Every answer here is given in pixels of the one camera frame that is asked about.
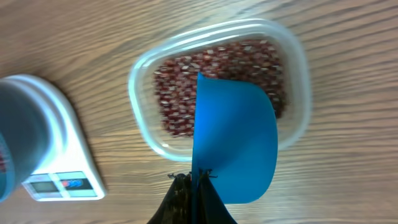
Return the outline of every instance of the kitchen scale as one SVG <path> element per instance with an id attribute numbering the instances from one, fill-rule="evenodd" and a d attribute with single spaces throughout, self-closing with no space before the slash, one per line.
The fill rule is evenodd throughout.
<path id="1" fill-rule="evenodd" d="M 49 131 L 47 155 L 22 183 L 30 196 L 41 202 L 103 198 L 104 185 L 65 96 L 49 82 L 32 75 L 13 75 L 5 81 L 31 98 L 43 113 Z"/>

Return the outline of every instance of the blue scoop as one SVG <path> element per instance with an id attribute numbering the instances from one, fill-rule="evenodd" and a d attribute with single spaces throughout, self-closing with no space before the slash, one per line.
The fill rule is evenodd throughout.
<path id="1" fill-rule="evenodd" d="M 260 198 L 274 176 L 278 150 L 274 109 L 258 86 L 198 74 L 192 182 L 211 178 L 223 203 Z"/>

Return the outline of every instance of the bowl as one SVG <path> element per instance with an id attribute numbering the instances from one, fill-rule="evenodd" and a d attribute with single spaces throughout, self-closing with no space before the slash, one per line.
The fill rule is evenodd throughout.
<path id="1" fill-rule="evenodd" d="M 297 38 L 282 25 L 264 19 L 224 22 L 170 38 L 141 55 L 129 74 L 128 91 L 142 137 L 159 155 L 173 161 L 192 160 L 192 138 L 173 138 L 161 123 L 155 98 L 153 72 L 167 58 L 209 46 L 244 39 L 267 39 L 279 52 L 285 69 L 287 105 L 277 120 L 278 150 L 287 149 L 302 136 L 310 122 L 312 94 L 307 59 Z"/>

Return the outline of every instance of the digital scale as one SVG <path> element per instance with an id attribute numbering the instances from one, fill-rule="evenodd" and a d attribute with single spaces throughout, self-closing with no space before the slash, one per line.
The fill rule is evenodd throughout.
<path id="1" fill-rule="evenodd" d="M 13 75 L 6 80 L 31 97 L 49 131 L 47 155 L 22 183 L 32 198 L 41 202 L 103 198 L 104 185 L 65 96 L 49 82 L 32 75 Z"/>

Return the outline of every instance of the wooden surface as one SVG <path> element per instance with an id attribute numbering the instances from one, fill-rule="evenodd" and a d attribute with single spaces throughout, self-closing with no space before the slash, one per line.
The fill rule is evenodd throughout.
<path id="1" fill-rule="evenodd" d="M 313 116 L 270 189 L 229 205 L 238 223 L 398 223 L 398 1 L 3 0 L 0 76 L 33 73 L 73 102 L 108 188 L 97 202 L 38 203 L 20 189 L 0 223 L 146 223 L 189 163 L 142 140 L 127 96 L 136 58 L 219 22 L 264 18 L 302 41 Z"/>

